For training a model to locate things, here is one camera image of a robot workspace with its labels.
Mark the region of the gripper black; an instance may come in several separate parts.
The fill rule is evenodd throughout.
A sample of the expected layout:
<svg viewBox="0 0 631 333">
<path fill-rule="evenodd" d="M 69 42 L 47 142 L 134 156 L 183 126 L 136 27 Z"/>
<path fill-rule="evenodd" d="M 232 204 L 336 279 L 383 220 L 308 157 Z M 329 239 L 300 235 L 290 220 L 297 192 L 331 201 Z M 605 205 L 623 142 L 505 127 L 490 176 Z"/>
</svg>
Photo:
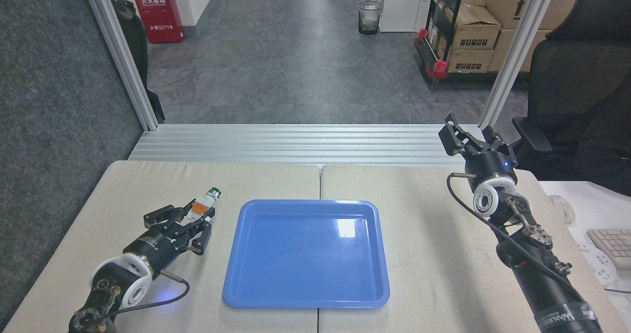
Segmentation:
<svg viewBox="0 0 631 333">
<path fill-rule="evenodd" d="M 192 209 L 192 203 L 184 207 L 167 205 L 144 215 L 144 227 L 151 227 L 165 220 L 181 222 Z M 210 240 L 212 225 L 210 219 L 197 219 L 186 225 L 177 223 L 172 237 L 162 234 L 158 230 L 147 230 L 124 248 L 123 253 L 130 253 L 138 257 L 145 257 L 148 262 L 152 279 L 171 265 L 180 254 L 191 251 L 196 255 L 203 255 Z"/>
<path fill-rule="evenodd" d="M 482 134 L 485 142 L 490 145 L 489 152 L 482 153 L 482 142 L 458 124 L 454 113 L 449 113 L 444 127 L 439 131 L 439 138 L 449 156 L 464 155 L 465 173 L 475 175 L 475 178 L 469 180 L 471 188 L 502 176 L 517 183 L 514 165 L 518 164 L 518 159 L 513 146 L 503 140 L 491 125 L 483 128 Z"/>
</svg>

